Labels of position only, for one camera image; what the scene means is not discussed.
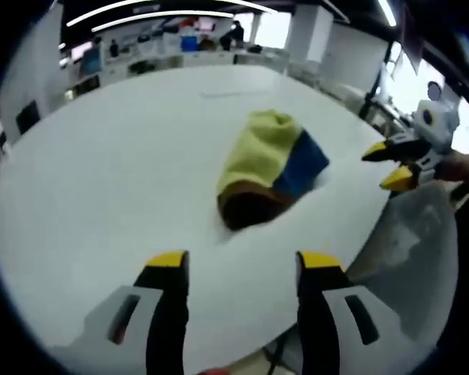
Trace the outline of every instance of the desk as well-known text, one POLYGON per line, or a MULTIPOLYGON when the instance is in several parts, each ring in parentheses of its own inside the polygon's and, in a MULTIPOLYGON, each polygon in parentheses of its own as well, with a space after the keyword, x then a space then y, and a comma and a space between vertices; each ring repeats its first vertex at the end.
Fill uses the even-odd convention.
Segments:
POLYGON ((95 90, 15 144, 0 173, 0 272, 46 346, 145 262, 191 252, 186 373, 232 363, 296 321, 295 252, 347 268, 373 230, 392 162, 361 162, 381 136, 331 99, 261 66, 165 70, 95 90), (224 160, 253 110, 293 116, 331 165, 272 223, 231 236, 216 207, 224 160))

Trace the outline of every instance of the ceiling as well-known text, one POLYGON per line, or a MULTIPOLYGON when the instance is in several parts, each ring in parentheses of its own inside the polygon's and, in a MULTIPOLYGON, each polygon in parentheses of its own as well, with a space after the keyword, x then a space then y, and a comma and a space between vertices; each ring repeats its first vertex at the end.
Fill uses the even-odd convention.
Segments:
MULTIPOLYGON (((75 45, 91 38, 91 28, 102 23, 132 16, 129 5, 94 16, 70 28, 66 22, 93 9, 114 3, 117 0, 63 0, 64 20, 62 40, 75 45)), ((469 0, 388 0, 397 20, 402 19, 406 3, 416 20, 417 28, 424 39, 439 49, 469 80, 469 0)), ((331 0, 351 20, 352 26, 376 34, 386 40, 399 36, 401 27, 387 25, 377 0, 331 0)), ((160 10, 200 9, 227 10, 231 13, 247 11, 240 6, 212 0, 157 0, 160 10)), ((320 0, 259 0, 257 3, 278 11, 291 12, 296 3, 320 4, 320 0)), ((0 81, 6 64, 22 35, 45 13, 52 0, 30 0, 10 5, 0 2, 0 81)))

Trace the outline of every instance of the white table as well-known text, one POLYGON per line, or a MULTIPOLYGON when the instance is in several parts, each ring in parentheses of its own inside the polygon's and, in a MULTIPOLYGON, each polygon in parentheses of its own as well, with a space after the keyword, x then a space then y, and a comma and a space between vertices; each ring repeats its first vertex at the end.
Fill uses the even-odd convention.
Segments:
POLYGON ((295 252, 347 268, 388 199, 390 162, 361 162, 381 136, 318 92, 260 66, 167 70, 93 91, 29 130, 0 172, 0 271, 46 346, 68 345, 85 315, 145 261, 192 254, 186 373, 222 366, 296 321, 295 252), (230 237, 215 186, 248 114, 299 121, 331 165, 274 222, 230 237))

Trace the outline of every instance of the person's hand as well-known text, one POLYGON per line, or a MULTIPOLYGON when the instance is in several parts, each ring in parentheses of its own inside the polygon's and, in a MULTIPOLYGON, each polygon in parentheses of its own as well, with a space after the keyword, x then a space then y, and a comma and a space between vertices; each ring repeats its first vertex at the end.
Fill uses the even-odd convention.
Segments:
POLYGON ((464 181, 469 183, 469 154, 452 152, 438 167, 436 178, 444 181, 464 181))

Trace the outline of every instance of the folded towel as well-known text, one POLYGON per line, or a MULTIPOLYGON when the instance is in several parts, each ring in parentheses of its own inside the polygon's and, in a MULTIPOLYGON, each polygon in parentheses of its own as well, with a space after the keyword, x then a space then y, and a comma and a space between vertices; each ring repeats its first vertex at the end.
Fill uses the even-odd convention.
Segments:
POLYGON ((313 188, 328 159, 305 129, 275 110, 254 112, 217 184, 217 204, 232 230, 264 223, 313 188))

